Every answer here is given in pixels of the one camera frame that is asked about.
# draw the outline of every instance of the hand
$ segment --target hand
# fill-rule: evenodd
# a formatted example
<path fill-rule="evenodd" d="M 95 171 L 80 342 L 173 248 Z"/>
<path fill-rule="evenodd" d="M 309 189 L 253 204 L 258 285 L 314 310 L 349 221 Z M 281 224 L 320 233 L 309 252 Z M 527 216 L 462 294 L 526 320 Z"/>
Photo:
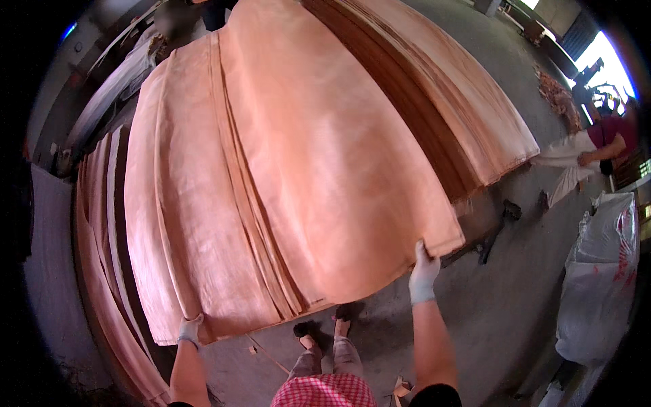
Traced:
<path fill-rule="evenodd" d="M 185 339 L 199 348 L 199 326 L 201 325 L 201 322 L 203 322 L 203 318 L 202 313 L 199 314 L 197 318 L 190 321 L 181 317 L 181 326 L 178 329 L 178 339 L 176 340 L 176 343 L 181 339 Z"/>
<path fill-rule="evenodd" d="M 425 248 L 425 242 L 420 239 L 416 242 L 416 266 L 409 278 L 409 296 L 411 304 L 434 301 L 434 280 L 441 271 L 441 259 L 430 257 Z"/>
<path fill-rule="evenodd" d="M 582 152 L 577 161 L 579 162 L 579 166 L 586 167 L 589 163 L 594 161 L 594 156 L 591 152 Z"/>

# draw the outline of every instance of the plastic bag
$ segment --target plastic bag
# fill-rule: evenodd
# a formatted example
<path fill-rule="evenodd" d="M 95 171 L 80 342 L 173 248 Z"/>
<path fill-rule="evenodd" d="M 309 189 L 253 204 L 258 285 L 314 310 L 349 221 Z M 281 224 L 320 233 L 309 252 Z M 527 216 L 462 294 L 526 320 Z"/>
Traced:
<path fill-rule="evenodd" d="M 602 193 L 595 206 L 565 263 L 556 330 L 556 351 L 582 365 L 607 361 L 628 330 L 639 261 L 633 193 Z"/>

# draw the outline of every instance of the gloved hand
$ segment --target gloved hand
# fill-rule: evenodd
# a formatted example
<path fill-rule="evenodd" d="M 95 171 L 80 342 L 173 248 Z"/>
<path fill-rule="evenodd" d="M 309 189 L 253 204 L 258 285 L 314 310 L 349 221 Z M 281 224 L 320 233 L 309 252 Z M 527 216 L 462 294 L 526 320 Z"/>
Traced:
<path fill-rule="evenodd" d="M 409 296 L 411 304 L 434 301 L 434 280 L 441 271 L 441 259 L 430 257 L 425 248 L 425 242 L 420 239 L 416 242 L 416 266 L 409 278 Z"/>
<path fill-rule="evenodd" d="M 176 343 L 178 344 L 181 339 L 185 339 L 195 344 L 197 349 L 199 349 L 199 326 L 201 322 L 203 322 L 203 313 L 191 321 L 181 317 L 181 327 L 178 330 Z"/>

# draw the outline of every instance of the glove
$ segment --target glove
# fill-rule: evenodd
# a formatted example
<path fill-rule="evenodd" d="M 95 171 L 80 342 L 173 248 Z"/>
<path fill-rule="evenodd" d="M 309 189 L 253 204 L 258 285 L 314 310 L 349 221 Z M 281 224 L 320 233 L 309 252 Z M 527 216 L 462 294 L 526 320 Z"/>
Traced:
<path fill-rule="evenodd" d="M 441 259 L 430 257 L 425 248 L 425 242 L 420 239 L 416 242 L 416 266 L 409 278 L 409 296 L 411 304 L 435 301 L 434 280 L 441 271 Z"/>
<path fill-rule="evenodd" d="M 203 322 L 203 313 L 200 313 L 199 316 L 191 321 L 186 320 L 181 317 L 181 327 L 179 328 L 178 338 L 176 344 L 178 344 L 181 339 L 190 341 L 197 349 L 199 349 L 199 326 Z"/>

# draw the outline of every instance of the woman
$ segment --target woman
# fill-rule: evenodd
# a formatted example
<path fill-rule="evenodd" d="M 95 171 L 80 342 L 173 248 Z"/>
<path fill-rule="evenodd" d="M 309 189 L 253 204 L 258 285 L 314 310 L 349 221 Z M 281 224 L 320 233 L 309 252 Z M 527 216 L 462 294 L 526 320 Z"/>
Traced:
<path fill-rule="evenodd" d="M 416 243 L 416 266 L 409 279 L 409 295 L 413 314 L 413 347 L 416 370 L 412 407 L 461 406 L 456 391 L 457 371 L 454 349 L 434 295 L 434 279 L 441 261 L 431 258 L 422 240 Z M 287 381 L 278 390 L 272 406 L 377 406 L 362 375 L 362 364 L 355 346 L 348 338 L 350 319 L 338 313 L 333 345 L 334 371 L 321 373 L 323 350 L 319 348 L 306 325 L 298 324 L 295 334 L 305 351 L 298 358 Z M 203 321 L 181 322 L 178 352 L 171 378 L 170 406 L 207 407 L 206 377 L 197 349 L 197 330 Z"/>
<path fill-rule="evenodd" d="M 601 173 L 602 160 L 625 158 L 637 146 L 637 138 L 637 101 L 629 98 L 623 117 L 606 116 L 586 130 L 558 140 L 531 159 L 533 164 L 565 168 L 554 192 L 550 196 L 542 192 L 544 210 L 559 202 L 579 181 Z"/>

